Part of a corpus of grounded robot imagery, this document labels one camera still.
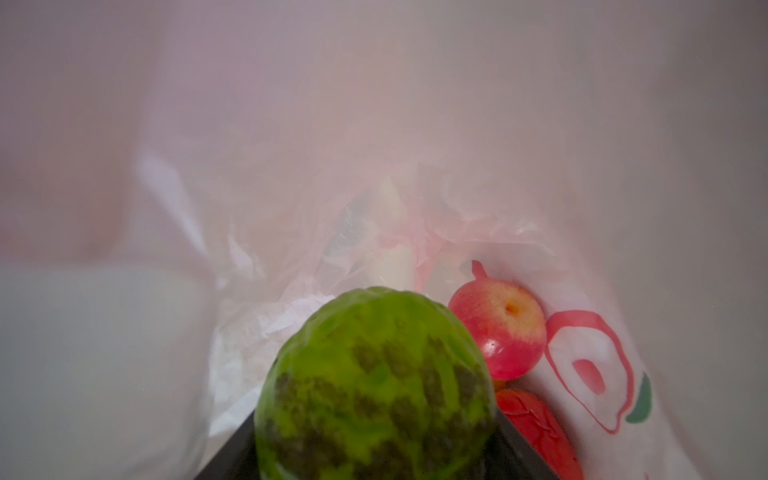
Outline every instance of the red pepper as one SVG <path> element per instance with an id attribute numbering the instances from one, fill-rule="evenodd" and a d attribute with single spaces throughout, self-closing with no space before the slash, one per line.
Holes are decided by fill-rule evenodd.
<path id="1" fill-rule="evenodd" d="M 561 480 L 584 480 L 576 452 L 544 402 L 520 390 L 497 392 L 496 402 Z"/>

